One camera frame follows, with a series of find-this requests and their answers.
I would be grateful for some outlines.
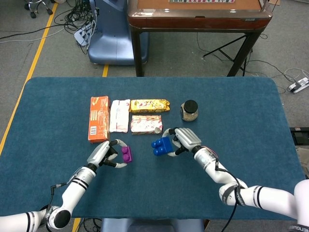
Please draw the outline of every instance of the yellow floor line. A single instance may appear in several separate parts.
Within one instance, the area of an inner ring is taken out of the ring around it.
[[[79,226],[80,223],[81,223],[81,219],[80,218],[74,219],[74,224],[73,224],[72,232],[76,232],[78,230],[78,226]]]
[[[104,69],[103,69],[102,77],[107,77],[107,73],[108,73],[108,64],[105,64],[104,65]]]
[[[46,27],[49,27],[49,26],[52,24],[53,18],[54,18],[56,9],[57,9],[57,6],[58,6],[58,3],[54,3],[53,9],[52,9],[54,13],[53,13],[51,16],[49,16],[49,19],[48,19],[48,22],[47,22],[47,24],[46,24]],[[48,34],[48,31],[49,31],[49,28],[46,28],[46,29],[44,30],[44,33],[43,33],[43,36],[42,36],[42,37],[46,37],[47,34]],[[36,53],[35,56],[34,56],[32,65],[31,65],[31,67],[30,67],[30,70],[29,70],[28,75],[27,75],[27,77],[26,77],[26,80],[25,80],[25,82],[24,82],[24,85],[23,85],[23,87],[22,87],[22,89],[21,89],[21,92],[20,92],[19,97],[18,97],[18,99],[17,99],[16,105],[15,105],[15,107],[14,107],[14,109],[13,109],[11,118],[10,118],[9,123],[8,123],[8,126],[7,126],[6,129],[5,129],[3,138],[2,138],[1,143],[0,143],[0,156],[1,156],[1,153],[2,153],[2,150],[3,150],[3,147],[4,147],[4,143],[5,143],[6,137],[7,137],[7,135],[8,135],[9,130],[10,130],[10,127],[11,127],[11,124],[12,124],[12,121],[13,121],[13,118],[14,118],[14,115],[15,115],[15,112],[16,112],[16,109],[17,109],[17,107],[18,107],[20,98],[21,98],[21,96],[22,96],[22,94],[23,94],[25,84],[26,84],[26,82],[27,82],[28,80],[31,79],[31,77],[32,77],[32,75],[33,75],[35,66],[37,65],[37,62],[38,62],[38,59],[39,59],[39,57],[40,57],[41,51],[42,51],[42,49],[43,49],[44,43],[45,43],[45,38],[44,38],[44,39],[41,39],[41,42],[40,42],[40,44],[39,44],[37,53]]]

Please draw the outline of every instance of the blue block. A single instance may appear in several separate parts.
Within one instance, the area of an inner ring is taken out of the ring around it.
[[[154,148],[155,156],[162,156],[168,152],[172,152],[172,144],[168,137],[163,137],[151,143],[151,146]]]

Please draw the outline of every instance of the orange snack box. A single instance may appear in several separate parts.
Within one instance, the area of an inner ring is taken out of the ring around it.
[[[99,143],[109,140],[110,101],[108,96],[91,97],[88,140]]]

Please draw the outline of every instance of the gold wrapper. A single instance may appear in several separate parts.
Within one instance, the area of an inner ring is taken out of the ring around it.
[[[169,101],[165,99],[131,100],[130,112],[132,113],[161,113],[169,111]]]

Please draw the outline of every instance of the building block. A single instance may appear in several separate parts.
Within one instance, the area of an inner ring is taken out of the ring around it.
[[[154,148],[155,156],[162,156],[168,152],[172,152],[172,144],[168,137],[163,137],[151,143],[151,147]]]
[[[125,163],[132,162],[132,153],[131,148],[129,146],[122,147],[121,152],[122,152],[122,159],[124,160]]]

